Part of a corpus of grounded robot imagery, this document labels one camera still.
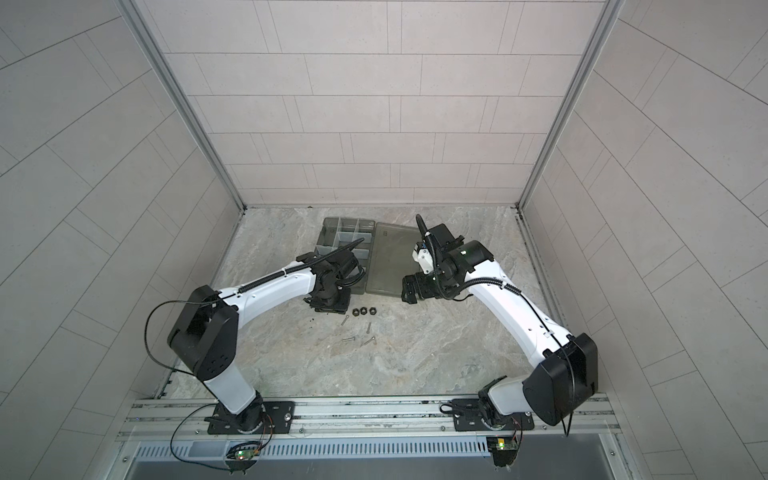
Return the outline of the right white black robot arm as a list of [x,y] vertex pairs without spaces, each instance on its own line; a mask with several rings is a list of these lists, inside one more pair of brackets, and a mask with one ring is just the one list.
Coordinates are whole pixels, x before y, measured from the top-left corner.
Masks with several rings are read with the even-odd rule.
[[404,277],[403,302],[475,298],[513,336],[533,367],[526,377],[503,376],[479,391],[485,424],[498,429],[516,414],[532,412],[545,424],[569,431],[575,410],[598,389],[596,343],[549,318],[482,243],[454,236],[444,224],[428,227],[421,216],[416,223],[421,238],[412,257],[420,270]]

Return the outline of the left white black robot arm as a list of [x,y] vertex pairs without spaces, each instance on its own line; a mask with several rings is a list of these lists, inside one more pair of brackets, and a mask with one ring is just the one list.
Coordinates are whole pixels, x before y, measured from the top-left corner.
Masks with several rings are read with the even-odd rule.
[[325,255],[308,252],[286,267],[241,286],[195,289],[179,303],[183,309],[167,344],[214,395],[213,414],[205,419],[209,434],[285,432],[291,420],[271,415],[261,394],[238,369],[235,358],[241,328],[261,314],[302,298],[317,313],[344,314],[351,289],[366,275],[353,249],[361,238]]

